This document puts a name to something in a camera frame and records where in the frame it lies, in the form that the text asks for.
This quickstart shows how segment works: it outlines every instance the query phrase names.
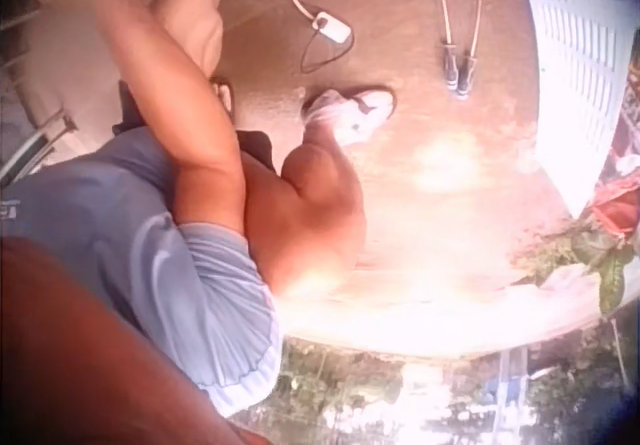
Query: concrete floor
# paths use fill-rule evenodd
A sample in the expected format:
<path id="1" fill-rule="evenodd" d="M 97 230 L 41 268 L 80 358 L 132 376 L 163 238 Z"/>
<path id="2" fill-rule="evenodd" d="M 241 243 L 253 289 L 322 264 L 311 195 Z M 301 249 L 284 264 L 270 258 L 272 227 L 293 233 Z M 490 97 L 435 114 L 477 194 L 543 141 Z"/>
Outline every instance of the concrete floor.
<path id="1" fill-rule="evenodd" d="M 476 83 L 466 102 L 442 79 L 439 0 L 303 1 L 352 25 L 356 45 L 347 57 L 304 75 L 299 62 L 312 30 L 289 1 L 222 0 L 218 74 L 235 88 L 237 126 L 271 136 L 276 166 L 299 143 L 308 94 L 369 84 L 396 91 L 389 123 L 348 151 L 365 190 L 368 240 L 351 281 L 331 300 L 354 307 L 427 303 L 482 296 L 520 279 L 512 258 L 565 218 L 533 160 L 538 78 L 528 1 L 483 0 Z M 462 53 L 475 0 L 448 3 Z M 30 35 L 38 106 L 51 107 L 55 89 L 80 127 L 57 159 L 95 149 L 120 114 L 118 74 L 104 43 L 77 11 L 44 14 Z M 330 51 L 320 38 L 311 58 Z M 306 335 L 331 341 L 316 332 Z M 351 344 L 368 346 L 355 335 Z"/>

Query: screwdriver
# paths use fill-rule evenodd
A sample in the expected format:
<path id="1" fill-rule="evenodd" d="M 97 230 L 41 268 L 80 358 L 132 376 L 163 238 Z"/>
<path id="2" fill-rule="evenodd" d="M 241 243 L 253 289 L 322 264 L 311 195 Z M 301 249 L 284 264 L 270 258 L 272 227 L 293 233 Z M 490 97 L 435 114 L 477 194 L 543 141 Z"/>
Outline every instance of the screwdriver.
<path id="1" fill-rule="evenodd" d="M 449 24 L 449 11 L 447 10 L 447 0 L 442 1 L 442 11 L 444 12 L 444 78 L 447 81 L 447 88 L 455 90 L 458 86 L 458 64 L 456 63 L 456 46 L 451 40 L 451 25 Z"/>
<path id="2" fill-rule="evenodd" d="M 458 98 L 460 100 L 466 100 L 473 87 L 473 76 L 476 73 L 476 46 L 478 45 L 478 30 L 480 30 L 480 15 L 482 14 L 482 0 L 478 0 L 476 7 L 476 28 L 473 32 L 473 41 L 471 42 L 471 49 L 466 56 L 464 66 L 460 73 L 460 80 L 458 81 Z"/>

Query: shirt sleeve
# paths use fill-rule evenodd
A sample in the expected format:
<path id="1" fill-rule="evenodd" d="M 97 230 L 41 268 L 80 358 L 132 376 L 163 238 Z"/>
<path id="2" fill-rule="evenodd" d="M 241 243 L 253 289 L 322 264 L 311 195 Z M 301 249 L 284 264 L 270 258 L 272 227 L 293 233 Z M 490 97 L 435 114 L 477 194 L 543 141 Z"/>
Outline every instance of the shirt sleeve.
<path id="1" fill-rule="evenodd" d="M 282 334 L 241 235 L 149 219 L 134 240 L 131 306 L 142 331 L 229 416 L 266 398 Z"/>

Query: white louvered panel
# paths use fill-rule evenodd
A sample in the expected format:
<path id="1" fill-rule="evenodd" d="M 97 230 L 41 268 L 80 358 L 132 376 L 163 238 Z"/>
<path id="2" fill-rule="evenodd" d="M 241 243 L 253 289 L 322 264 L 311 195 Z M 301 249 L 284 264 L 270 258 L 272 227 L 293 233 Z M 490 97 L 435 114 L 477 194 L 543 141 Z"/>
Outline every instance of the white louvered panel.
<path id="1" fill-rule="evenodd" d="M 536 153 L 574 217 L 590 200 L 624 94 L 638 0 L 530 0 L 538 44 Z"/>

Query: t-shirt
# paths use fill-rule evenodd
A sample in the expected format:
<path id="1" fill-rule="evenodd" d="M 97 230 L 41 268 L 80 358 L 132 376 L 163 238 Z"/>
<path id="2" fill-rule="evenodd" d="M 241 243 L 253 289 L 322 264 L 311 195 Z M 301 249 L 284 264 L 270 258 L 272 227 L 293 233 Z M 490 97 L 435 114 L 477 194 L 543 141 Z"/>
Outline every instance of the t-shirt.
<path id="1" fill-rule="evenodd" d="M 3 190 L 2 235 L 43 245 L 229 416 L 273 389 L 282 333 L 247 240 L 176 225 L 173 178 L 151 131 L 134 129 Z"/>

